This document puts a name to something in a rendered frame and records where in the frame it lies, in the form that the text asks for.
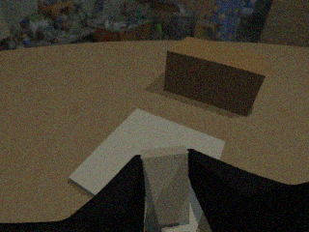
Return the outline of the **brown rectangular block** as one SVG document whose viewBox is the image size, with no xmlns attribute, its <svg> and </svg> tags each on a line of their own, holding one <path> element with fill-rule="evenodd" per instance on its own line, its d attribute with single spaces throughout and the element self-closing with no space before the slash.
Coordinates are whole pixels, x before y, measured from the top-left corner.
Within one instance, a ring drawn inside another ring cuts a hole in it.
<svg viewBox="0 0 309 232">
<path fill-rule="evenodd" d="M 186 36 L 167 50 L 165 89 L 248 116 L 266 80 L 256 51 Z"/>
</svg>

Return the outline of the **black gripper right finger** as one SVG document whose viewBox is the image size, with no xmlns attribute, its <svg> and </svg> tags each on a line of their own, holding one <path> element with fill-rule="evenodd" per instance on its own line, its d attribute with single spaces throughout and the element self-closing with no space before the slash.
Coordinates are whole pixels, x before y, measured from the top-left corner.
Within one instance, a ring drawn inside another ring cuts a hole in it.
<svg viewBox="0 0 309 232">
<path fill-rule="evenodd" d="M 212 232 L 309 232 L 309 182 L 285 185 L 188 151 L 188 178 Z"/>
</svg>

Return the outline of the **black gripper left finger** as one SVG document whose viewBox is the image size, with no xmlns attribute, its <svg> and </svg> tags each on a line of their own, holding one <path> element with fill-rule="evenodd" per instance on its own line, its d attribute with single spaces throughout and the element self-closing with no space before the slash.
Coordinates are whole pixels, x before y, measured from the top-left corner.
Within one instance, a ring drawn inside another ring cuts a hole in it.
<svg viewBox="0 0 309 232">
<path fill-rule="evenodd" d="M 0 223 L 0 232 L 144 232 L 144 198 L 143 162 L 138 155 L 67 219 Z"/>
</svg>

